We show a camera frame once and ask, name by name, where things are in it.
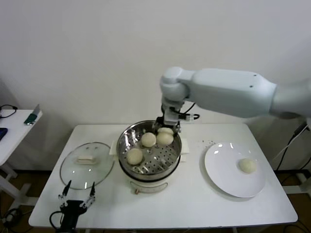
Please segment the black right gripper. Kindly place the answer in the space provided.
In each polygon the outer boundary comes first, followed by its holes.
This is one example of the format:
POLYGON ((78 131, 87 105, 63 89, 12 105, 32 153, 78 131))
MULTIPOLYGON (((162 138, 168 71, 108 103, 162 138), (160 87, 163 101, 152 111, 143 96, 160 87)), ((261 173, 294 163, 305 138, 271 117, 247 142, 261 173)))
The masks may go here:
POLYGON ((178 122, 176 125, 167 125, 164 123, 164 117, 159 116, 156 118, 154 123, 152 124, 152 130, 157 131, 159 128, 170 128, 173 129, 174 136, 177 136, 179 133, 181 133, 181 126, 178 122))

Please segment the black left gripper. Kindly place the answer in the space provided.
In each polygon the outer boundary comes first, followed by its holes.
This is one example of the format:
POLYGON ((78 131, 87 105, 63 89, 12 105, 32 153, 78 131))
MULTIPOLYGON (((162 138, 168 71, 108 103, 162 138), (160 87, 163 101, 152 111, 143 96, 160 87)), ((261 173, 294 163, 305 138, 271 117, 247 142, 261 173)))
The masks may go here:
POLYGON ((82 200, 68 200, 67 194, 70 189, 72 180, 65 186, 62 194, 58 195, 60 201, 60 210, 63 214, 61 229, 75 229, 78 218, 84 214, 95 201, 95 183, 91 187, 90 194, 85 201, 82 200))

